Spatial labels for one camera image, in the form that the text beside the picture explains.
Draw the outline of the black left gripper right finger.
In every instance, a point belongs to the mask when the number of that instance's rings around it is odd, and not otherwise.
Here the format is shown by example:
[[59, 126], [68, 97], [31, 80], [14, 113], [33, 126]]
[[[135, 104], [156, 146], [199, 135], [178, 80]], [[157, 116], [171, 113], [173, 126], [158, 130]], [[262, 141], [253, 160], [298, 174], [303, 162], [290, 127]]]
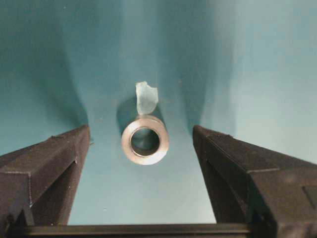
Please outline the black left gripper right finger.
[[193, 145], [218, 223], [246, 223], [253, 238], [316, 237], [316, 164], [199, 125]]

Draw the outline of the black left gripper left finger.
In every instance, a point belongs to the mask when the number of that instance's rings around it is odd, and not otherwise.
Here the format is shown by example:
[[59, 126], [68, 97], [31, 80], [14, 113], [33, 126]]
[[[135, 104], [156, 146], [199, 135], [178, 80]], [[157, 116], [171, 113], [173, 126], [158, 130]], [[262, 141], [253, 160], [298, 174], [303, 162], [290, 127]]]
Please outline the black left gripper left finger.
[[80, 126], [0, 157], [0, 233], [18, 223], [67, 225], [90, 146]]

